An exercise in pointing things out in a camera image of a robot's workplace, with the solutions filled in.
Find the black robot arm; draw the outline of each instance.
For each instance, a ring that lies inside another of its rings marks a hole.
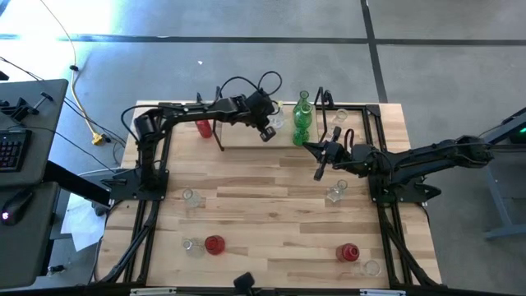
[[[133,122],[139,139],[141,185],[146,189],[158,186],[159,176],[154,167],[155,147],[176,124],[210,119],[232,125],[245,123],[260,132],[261,140],[268,141],[275,135],[274,128],[267,127],[267,117],[274,111],[270,97],[263,90],[254,92],[248,98],[239,95],[218,99],[212,104],[167,103],[146,111]]]
[[[354,145],[348,152],[337,142],[340,133],[341,129],[336,127],[331,141],[303,145],[320,164],[314,179],[319,181],[325,166],[330,164],[333,169],[343,169],[360,178],[368,176],[380,183],[384,201],[426,201],[441,191],[422,184],[425,175],[454,166],[481,168],[493,159],[491,145],[475,136],[390,153],[366,144]]]

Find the black keyboard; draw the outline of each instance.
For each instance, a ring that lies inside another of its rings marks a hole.
[[[0,131],[0,173],[21,170],[30,137],[30,130]]]

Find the green glass bottle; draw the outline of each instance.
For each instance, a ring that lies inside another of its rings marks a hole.
[[[301,146],[303,143],[309,141],[309,131],[306,128],[296,127],[293,134],[293,143],[296,146]]]
[[[296,127],[309,128],[312,123],[312,105],[303,104],[294,113],[294,124]]]
[[[299,108],[304,104],[311,104],[307,99],[309,98],[309,93],[306,90],[302,90],[299,92],[299,101],[296,103],[296,106],[294,106],[293,114],[296,113],[296,111],[299,110]]]

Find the red container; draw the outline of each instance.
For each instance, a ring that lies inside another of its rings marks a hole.
[[[224,251],[224,239],[219,235],[212,235],[205,240],[206,251],[212,255],[219,255]]]
[[[202,137],[209,138],[212,136],[212,127],[210,127],[208,120],[197,120],[196,125]]]
[[[341,262],[356,261],[360,257],[360,250],[353,243],[345,243],[336,248],[336,257]]]

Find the gray floor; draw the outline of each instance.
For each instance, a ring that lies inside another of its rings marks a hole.
[[[366,37],[359,0],[124,2],[47,1],[64,25],[78,34]],[[520,0],[368,2],[377,38],[526,38],[522,17],[526,2]],[[73,17],[71,12],[84,13]],[[25,36],[0,41],[1,56],[46,78],[69,78],[71,48],[65,42],[49,41],[61,31],[38,2],[12,1],[0,16],[0,34]],[[324,86],[338,101],[378,102],[366,44],[75,46],[82,69],[78,95],[92,118],[122,136],[125,132],[118,115],[139,99],[192,99],[197,91],[211,98],[215,86],[227,78],[243,75],[256,80],[267,70],[284,77],[276,94],[279,99],[294,99],[301,89],[314,92],[317,86]],[[477,135],[525,107],[525,49],[379,46],[387,98],[403,105],[412,145]],[[15,69],[1,67],[14,81],[28,79]],[[225,94],[246,90],[243,83],[232,84]],[[72,123],[77,128],[67,127]],[[87,128],[71,110],[64,109],[58,130],[107,165],[114,165],[112,147],[92,146]],[[81,152],[63,153],[73,149],[59,139],[53,144],[51,160],[75,173],[100,169]],[[429,214],[444,283],[461,289],[526,294],[526,235],[491,242],[483,237],[484,231],[500,225],[483,171],[451,169],[433,174],[427,182],[443,190],[430,202]],[[71,241],[59,247],[53,250],[53,263],[66,262],[68,271],[39,279],[34,287],[86,282],[94,249],[74,253]]]

